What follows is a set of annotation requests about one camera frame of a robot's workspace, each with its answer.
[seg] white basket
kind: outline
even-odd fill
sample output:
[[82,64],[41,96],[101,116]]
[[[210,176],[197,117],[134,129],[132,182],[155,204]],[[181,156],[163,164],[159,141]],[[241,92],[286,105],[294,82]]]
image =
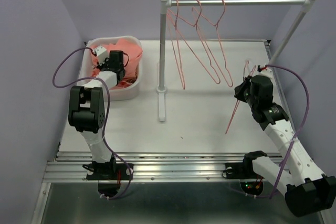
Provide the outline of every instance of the white basket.
[[[119,39],[126,39],[129,42],[138,44],[141,47],[140,41],[132,36],[121,36],[121,37],[113,37],[113,38],[98,38],[94,40],[90,40],[87,44],[88,47],[93,45],[101,45],[101,44],[116,44]],[[84,51],[83,55],[83,62],[79,72],[79,78],[91,76],[92,74],[92,59],[91,59],[91,52],[89,50]],[[142,78],[142,60],[139,61],[139,68],[138,68],[138,78],[131,86],[123,89],[115,89],[110,90],[110,101],[120,101],[120,100],[130,100],[136,97],[139,94],[140,88],[140,80]],[[78,85],[84,85],[85,83],[89,82],[90,80],[79,81]]]

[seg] horizontal bar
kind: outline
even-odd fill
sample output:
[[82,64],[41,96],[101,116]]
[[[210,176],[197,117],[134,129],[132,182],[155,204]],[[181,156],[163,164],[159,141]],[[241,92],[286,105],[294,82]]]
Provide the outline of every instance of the horizontal bar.
[[[202,6],[221,6],[221,0],[200,0]],[[224,0],[225,5],[303,5],[306,0]],[[179,6],[198,6],[196,0],[179,0]],[[176,0],[171,1],[171,6],[177,6]]]

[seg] pink cloth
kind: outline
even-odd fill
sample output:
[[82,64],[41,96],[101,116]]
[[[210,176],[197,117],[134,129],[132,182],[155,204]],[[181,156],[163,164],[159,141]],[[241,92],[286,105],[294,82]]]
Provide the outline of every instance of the pink cloth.
[[[103,46],[107,51],[111,50],[121,50],[129,56],[124,55],[124,66],[125,67],[125,77],[124,79],[114,88],[126,88],[132,85],[138,77],[138,65],[142,57],[142,48],[135,43],[129,42],[126,39],[119,39],[116,44],[102,44],[102,45],[91,45],[91,48],[96,48],[97,46]],[[91,54],[92,63],[96,66],[98,64],[98,59],[96,56]],[[100,70],[94,68],[91,76],[96,77]]]

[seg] purple cable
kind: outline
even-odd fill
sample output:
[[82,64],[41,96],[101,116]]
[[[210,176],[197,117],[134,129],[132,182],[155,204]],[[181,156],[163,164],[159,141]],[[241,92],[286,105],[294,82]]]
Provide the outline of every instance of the purple cable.
[[76,81],[73,81],[73,82],[71,82],[71,83],[69,83],[69,84],[61,85],[61,86],[55,84],[55,78],[56,78],[57,72],[58,72],[58,70],[61,68],[61,66],[64,64],[64,62],[66,62],[66,61],[67,61],[67,60],[68,60],[74,53],[76,53],[76,52],[78,52],[78,51],[81,51],[81,50],[85,50],[85,49],[90,49],[93,55],[96,54],[95,51],[94,51],[92,48],[90,48],[90,47],[79,48],[79,49],[76,49],[75,51],[73,51],[72,53],[70,53],[70,54],[69,54],[69,55],[68,55],[68,56],[67,56],[67,57],[66,57],[66,58],[65,58],[59,65],[58,65],[58,67],[56,68],[55,73],[54,73],[54,75],[53,75],[53,85],[54,85],[55,88],[62,89],[62,88],[66,88],[66,87],[68,87],[68,86],[70,86],[70,85],[72,85],[72,84],[75,84],[75,83],[77,83],[78,81],[84,81],[84,80],[92,80],[92,79],[95,79],[95,80],[100,81],[100,82],[103,84],[103,86],[105,87],[105,89],[106,89],[106,93],[107,93],[108,103],[107,103],[106,117],[105,117],[105,121],[104,121],[104,125],[103,125],[103,130],[102,130],[103,141],[104,141],[104,144],[105,144],[106,148],[109,149],[109,151],[112,153],[112,155],[115,156],[115,157],[117,157],[118,159],[120,159],[120,161],[122,161],[122,162],[125,164],[125,166],[127,167],[127,169],[128,169],[129,172],[130,172],[130,179],[129,179],[129,181],[128,181],[128,184],[127,184],[125,190],[124,190],[122,193],[117,194],[117,195],[115,195],[115,196],[112,197],[112,198],[108,198],[108,199],[117,199],[117,198],[120,198],[122,195],[124,195],[124,194],[126,193],[126,191],[128,190],[128,188],[130,187],[130,185],[131,185],[131,179],[132,179],[132,169],[131,169],[130,165],[129,165],[129,164],[128,164],[122,157],[120,157],[117,153],[115,153],[115,152],[111,149],[111,147],[109,146],[109,144],[107,143],[106,138],[105,138],[106,123],[107,123],[107,120],[108,120],[108,117],[109,117],[109,111],[110,111],[110,92],[109,92],[109,88],[107,87],[106,83],[105,83],[102,79],[100,79],[100,78],[95,78],[95,77],[84,77],[84,78],[80,78],[80,79],[78,79],[78,80],[76,80]]
[[295,132],[289,146],[288,146],[288,150],[287,150],[287,153],[285,154],[284,156],[284,159],[283,161],[281,162],[281,167],[280,167],[280,170],[279,170],[279,173],[278,173],[278,177],[274,183],[274,187],[273,187],[273,190],[271,192],[271,194],[269,195],[269,198],[272,199],[273,195],[275,194],[275,191],[277,189],[277,186],[279,184],[279,181],[280,181],[280,178],[281,178],[281,174],[282,172],[284,171],[284,168],[285,168],[285,165],[286,165],[286,162],[289,158],[289,154],[290,154],[290,151],[292,150],[293,148],[293,145],[294,145],[294,139],[298,136],[298,134],[300,133],[300,131],[302,130],[305,122],[306,122],[306,119],[307,119],[307,116],[308,116],[308,111],[309,111],[309,92],[308,92],[308,89],[307,89],[307,86],[306,84],[304,83],[303,79],[297,74],[295,73],[294,71],[288,69],[288,68],[285,68],[285,67],[281,67],[281,66],[276,66],[276,65],[265,65],[265,67],[271,67],[271,68],[279,68],[279,69],[282,69],[282,70],[285,70],[287,72],[290,72],[292,74],[294,74],[299,80],[300,82],[302,83],[302,86],[305,90],[305,93],[306,93],[306,99],[307,99],[307,105],[306,105],[306,111],[305,111],[305,115],[303,116],[303,119],[302,119],[302,122],[300,124],[300,127],[298,128],[298,130]]

